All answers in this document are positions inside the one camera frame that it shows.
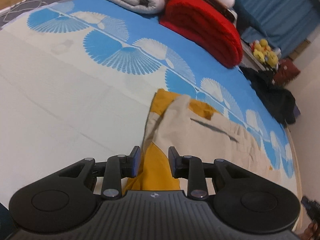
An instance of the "ribbed gray panel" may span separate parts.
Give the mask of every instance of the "ribbed gray panel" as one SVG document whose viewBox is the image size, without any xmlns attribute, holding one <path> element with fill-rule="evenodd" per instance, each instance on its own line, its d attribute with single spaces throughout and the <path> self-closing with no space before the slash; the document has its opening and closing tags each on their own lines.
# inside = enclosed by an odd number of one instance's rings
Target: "ribbed gray panel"
<svg viewBox="0 0 320 240">
<path fill-rule="evenodd" d="M 185 197 L 182 191 L 128 191 L 105 201 L 95 216 L 71 231 L 38 235 L 19 230 L 11 240 L 294 240 L 293 233 L 249 235 L 223 224 L 209 205 Z"/>
</svg>

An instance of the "metal screw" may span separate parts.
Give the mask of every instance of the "metal screw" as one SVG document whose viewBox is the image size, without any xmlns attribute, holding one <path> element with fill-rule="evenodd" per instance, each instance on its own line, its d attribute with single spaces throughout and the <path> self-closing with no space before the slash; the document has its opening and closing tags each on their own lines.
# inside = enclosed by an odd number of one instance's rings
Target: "metal screw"
<svg viewBox="0 0 320 240">
<path fill-rule="evenodd" d="M 103 191 L 103 194 L 106 196 L 106 197 L 116 197 L 119 195 L 119 191 L 117 191 L 116 189 L 114 188 L 108 188 L 106 190 Z"/>
<path fill-rule="evenodd" d="M 207 195 L 207 193 L 201 189 L 195 189 L 195 190 L 191 191 L 191 196 L 196 197 L 196 198 L 203 198 L 206 195 Z"/>
</svg>

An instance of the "beige fabric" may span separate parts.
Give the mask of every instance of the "beige fabric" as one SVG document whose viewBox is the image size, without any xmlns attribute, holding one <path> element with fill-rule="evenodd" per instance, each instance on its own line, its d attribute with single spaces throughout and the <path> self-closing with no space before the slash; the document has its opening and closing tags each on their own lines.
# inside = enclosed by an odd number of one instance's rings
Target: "beige fabric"
<svg viewBox="0 0 320 240">
<path fill-rule="evenodd" d="M 188 109 L 189 101 L 188 95 L 174 100 L 154 133 L 153 143 L 167 157 L 168 148 L 175 146 L 180 155 L 197 156 L 208 163 L 223 158 L 275 183 L 279 182 L 279 171 L 270 170 L 269 159 L 244 127 L 217 113 L 210 121 L 199 117 Z M 150 127 L 150 122 L 147 126 L 146 130 L 155 130 Z M 186 181 L 180 180 L 181 189 L 186 190 L 186 185 Z M 213 194 L 210 180 L 207 185 L 209 193 Z"/>
</svg>

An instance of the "white logo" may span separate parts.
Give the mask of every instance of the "white logo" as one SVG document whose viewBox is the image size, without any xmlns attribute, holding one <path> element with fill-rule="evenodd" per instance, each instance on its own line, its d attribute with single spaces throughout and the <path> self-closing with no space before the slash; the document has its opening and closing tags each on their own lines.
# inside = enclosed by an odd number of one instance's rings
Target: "white logo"
<svg viewBox="0 0 320 240">
<path fill-rule="evenodd" d="M 159 197 L 160 195 L 155 192 L 155 193 L 152 193 L 150 196 L 153 197 L 153 198 L 156 198 L 156 197 Z"/>
</svg>

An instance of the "red blanket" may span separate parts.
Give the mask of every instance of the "red blanket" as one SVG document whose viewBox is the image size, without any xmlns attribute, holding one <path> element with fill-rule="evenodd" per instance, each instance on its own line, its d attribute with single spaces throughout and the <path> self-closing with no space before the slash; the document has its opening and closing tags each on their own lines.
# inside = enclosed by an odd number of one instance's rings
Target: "red blanket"
<svg viewBox="0 0 320 240">
<path fill-rule="evenodd" d="M 203 0 L 170 0 L 160 24 L 194 41 L 227 68 L 241 62 L 238 31 Z"/>
</svg>

